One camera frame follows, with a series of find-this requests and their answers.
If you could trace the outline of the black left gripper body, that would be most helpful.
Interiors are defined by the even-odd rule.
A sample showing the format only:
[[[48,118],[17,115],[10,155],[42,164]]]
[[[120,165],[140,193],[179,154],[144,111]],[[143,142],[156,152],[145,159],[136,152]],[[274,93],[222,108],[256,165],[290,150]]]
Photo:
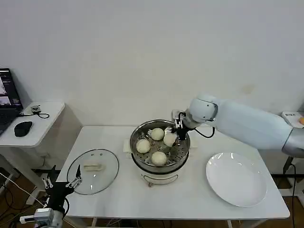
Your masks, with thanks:
[[[64,210],[64,202],[67,195],[72,194],[74,188],[68,182],[55,182],[53,187],[46,189],[49,200],[47,207],[52,210]]]

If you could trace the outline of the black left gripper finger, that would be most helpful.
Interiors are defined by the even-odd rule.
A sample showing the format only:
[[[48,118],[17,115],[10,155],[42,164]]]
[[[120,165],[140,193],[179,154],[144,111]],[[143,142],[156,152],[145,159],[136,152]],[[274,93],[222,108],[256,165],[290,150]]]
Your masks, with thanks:
[[[75,189],[81,184],[81,182],[82,182],[81,169],[80,169],[80,165],[78,165],[75,178],[69,181],[68,184],[66,184],[66,187]]]
[[[42,178],[45,188],[53,188],[52,176],[56,174],[56,165],[47,173],[46,177]]]

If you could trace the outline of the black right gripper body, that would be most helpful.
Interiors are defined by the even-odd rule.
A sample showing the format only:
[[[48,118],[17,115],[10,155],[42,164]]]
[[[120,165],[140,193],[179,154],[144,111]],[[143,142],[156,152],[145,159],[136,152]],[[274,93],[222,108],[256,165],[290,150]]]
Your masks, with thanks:
[[[189,131],[189,128],[186,127],[186,126],[179,127],[178,128],[178,137],[179,137],[179,140],[181,140],[181,141],[186,140],[186,135],[187,135],[188,131]]]

